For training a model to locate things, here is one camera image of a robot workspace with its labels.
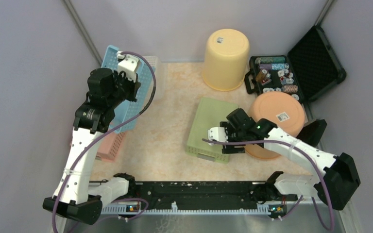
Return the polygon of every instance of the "pink plastic basket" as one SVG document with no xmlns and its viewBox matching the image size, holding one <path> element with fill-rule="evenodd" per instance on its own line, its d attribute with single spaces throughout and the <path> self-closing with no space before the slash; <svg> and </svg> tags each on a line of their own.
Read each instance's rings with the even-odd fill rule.
<svg viewBox="0 0 373 233">
<path fill-rule="evenodd" d="M 118 158 L 125 136 L 126 132 L 110 133 L 103 138 L 97 152 L 97 157 L 105 162 L 114 162 Z"/>
</svg>

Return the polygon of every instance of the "sticker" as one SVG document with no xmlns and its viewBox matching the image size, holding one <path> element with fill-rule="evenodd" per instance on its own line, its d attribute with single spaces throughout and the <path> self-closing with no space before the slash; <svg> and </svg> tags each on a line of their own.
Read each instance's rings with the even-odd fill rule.
<svg viewBox="0 0 373 233">
<path fill-rule="evenodd" d="M 279 122 L 283 122 L 289 119 L 289 116 L 286 112 L 280 113 L 276 116 L 279 120 Z"/>
</svg>

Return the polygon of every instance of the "orange round container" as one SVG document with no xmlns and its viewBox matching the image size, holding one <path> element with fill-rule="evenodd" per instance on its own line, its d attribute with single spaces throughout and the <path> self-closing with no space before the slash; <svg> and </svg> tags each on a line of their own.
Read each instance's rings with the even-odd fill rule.
<svg viewBox="0 0 373 233">
<path fill-rule="evenodd" d="M 282 92 L 268 92 L 258 96 L 252 103 L 248 115 L 255 122 L 268 119 L 291 136 L 296 137 L 305 123 L 302 105 L 291 95 Z M 266 150 L 258 145 L 247 145 L 245 151 L 253 157 L 263 160 L 278 158 L 276 152 Z"/>
</svg>

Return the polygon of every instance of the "poker chip set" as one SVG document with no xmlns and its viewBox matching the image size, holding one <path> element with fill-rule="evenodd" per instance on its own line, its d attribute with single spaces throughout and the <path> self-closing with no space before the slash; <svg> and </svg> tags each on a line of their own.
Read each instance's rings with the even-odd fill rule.
<svg viewBox="0 0 373 233">
<path fill-rule="evenodd" d="M 315 101 L 346 77 L 319 26 L 313 26 L 287 56 L 252 56 L 249 65 L 244 79 L 248 94 L 279 91 L 300 103 Z"/>
</svg>

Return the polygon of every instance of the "white robotic arm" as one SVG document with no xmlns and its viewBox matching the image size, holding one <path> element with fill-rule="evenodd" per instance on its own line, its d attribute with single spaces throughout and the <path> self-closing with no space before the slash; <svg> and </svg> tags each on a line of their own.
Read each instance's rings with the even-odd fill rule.
<svg viewBox="0 0 373 233">
<path fill-rule="evenodd" d="M 244 153 L 243 146 L 245 144 L 262 140 L 265 142 L 259 144 L 260 146 L 287 157 L 311 173 L 311 175 L 293 175 L 275 172 L 267 182 L 273 183 L 281 195 L 296 194 L 318 197 L 327 204 L 318 172 L 325 181 L 333 208 L 342 210 L 361 183 L 354 160 L 346 153 L 336 156 L 321 151 L 292 137 L 266 119 L 255 123 L 240 108 L 230 113 L 226 118 L 228 122 L 221 122 L 220 127 L 208 130 L 209 140 L 205 140 L 210 144 L 216 142 L 223 144 L 222 153 Z M 294 150 L 295 147 L 303 151 L 311 161 L 304 154 Z"/>
<path fill-rule="evenodd" d="M 89 189 L 89 179 L 101 141 L 115 117 L 114 109 L 123 101 L 136 101 L 140 86 L 136 70 L 139 59 L 117 54 L 116 71 L 108 68 L 93 70 L 88 78 L 86 101 L 76 110 L 72 144 L 61 181 L 52 197 L 45 198 L 43 208 L 87 224 L 94 224 L 105 207 L 128 192 L 128 180 L 114 177 L 99 187 Z M 88 151 L 81 156 L 84 149 Z"/>
<path fill-rule="evenodd" d="M 70 175 L 70 178 L 60 197 L 60 201 L 63 203 L 70 203 L 71 201 L 73 201 L 75 204 L 84 203 L 88 201 L 89 194 L 92 196 L 100 196 L 102 206 L 104 207 L 116 198 L 123 196 L 128 192 L 129 182 L 120 177 L 114 177 L 109 182 L 103 183 L 96 188 L 88 188 L 89 178 L 91 176 L 96 153 L 101 142 L 96 143 L 88 150 L 88 152 L 84 154 L 74 170 L 69 169 L 84 148 L 95 138 L 101 135 L 101 132 L 95 132 L 92 134 L 90 133 L 90 130 L 83 128 L 72 131 L 72 145 L 69 152 L 68 161 L 65 166 L 64 173 L 62 174 L 62 179 L 53 194 L 53 198 L 58 195 L 67 175 Z"/>
</svg>

